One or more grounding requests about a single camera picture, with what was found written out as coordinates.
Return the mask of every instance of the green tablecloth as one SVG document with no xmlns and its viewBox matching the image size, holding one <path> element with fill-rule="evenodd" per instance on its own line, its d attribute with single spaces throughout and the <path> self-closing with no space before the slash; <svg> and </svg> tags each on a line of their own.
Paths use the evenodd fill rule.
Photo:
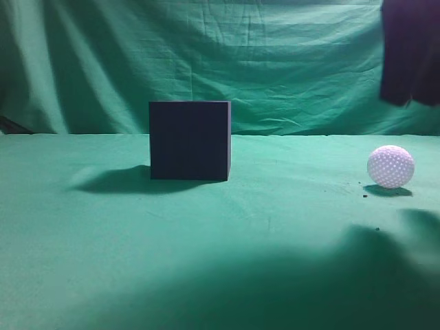
<svg viewBox="0 0 440 330">
<path fill-rule="evenodd" d="M 416 160 L 381 190 L 384 144 Z M 440 137 L 234 136 L 149 180 L 147 135 L 0 137 L 0 329 L 436 329 Z"/>
</svg>

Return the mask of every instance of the green backdrop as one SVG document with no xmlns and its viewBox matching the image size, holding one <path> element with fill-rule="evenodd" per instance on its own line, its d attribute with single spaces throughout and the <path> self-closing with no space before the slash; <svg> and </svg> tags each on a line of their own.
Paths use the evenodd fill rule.
<svg viewBox="0 0 440 330">
<path fill-rule="evenodd" d="M 148 133 L 151 100 L 231 100 L 235 134 L 440 132 L 378 99 L 380 0 L 0 0 L 0 115 Z"/>
</svg>

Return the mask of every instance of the golf ball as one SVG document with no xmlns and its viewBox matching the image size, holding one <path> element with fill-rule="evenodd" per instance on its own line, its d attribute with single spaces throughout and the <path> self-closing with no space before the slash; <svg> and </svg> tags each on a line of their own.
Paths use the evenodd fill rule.
<svg viewBox="0 0 440 330">
<path fill-rule="evenodd" d="M 414 175 L 411 154 L 399 146 L 381 146 L 368 158 L 368 174 L 379 186 L 392 189 L 407 184 Z"/>
</svg>

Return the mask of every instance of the black fabric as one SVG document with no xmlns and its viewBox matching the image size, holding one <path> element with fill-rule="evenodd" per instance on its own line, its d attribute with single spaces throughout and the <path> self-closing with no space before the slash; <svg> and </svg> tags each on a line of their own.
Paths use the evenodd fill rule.
<svg viewBox="0 0 440 330">
<path fill-rule="evenodd" d="M 0 131 L 5 134 L 34 134 L 34 132 L 29 129 L 18 125 L 16 122 L 9 120 L 2 115 L 0 115 Z"/>
<path fill-rule="evenodd" d="M 440 104 L 440 1 L 384 0 L 380 98 L 397 106 Z"/>
</svg>

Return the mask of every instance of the dark box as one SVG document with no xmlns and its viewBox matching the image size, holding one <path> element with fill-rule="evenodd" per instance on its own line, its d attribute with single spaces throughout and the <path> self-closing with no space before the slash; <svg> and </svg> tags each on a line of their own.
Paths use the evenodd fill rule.
<svg viewBox="0 0 440 330">
<path fill-rule="evenodd" d="M 228 180 L 231 102 L 150 102 L 151 179 Z"/>
</svg>

